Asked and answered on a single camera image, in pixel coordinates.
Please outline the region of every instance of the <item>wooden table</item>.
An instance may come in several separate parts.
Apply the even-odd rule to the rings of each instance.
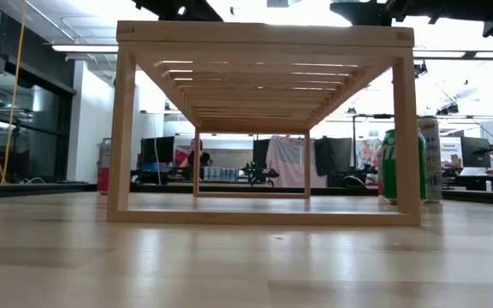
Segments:
[[[137,65],[196,127],[196,148],[200,133],[305,136],[304,193],[225,194],[238,198],[309,198],[311,128],[392,68],[396,159],[400,162],[398,217],[372,213],[345,215],[343,219],[368,225],[391,221],[420,224],[412,29],[120,21],[117,41],[109,220],[119,221],[128,208]],[[194,172],[193,178],[198,179],[198,169]],[[197,181],[193,187],[196,197],[222,196],[200,192]]]

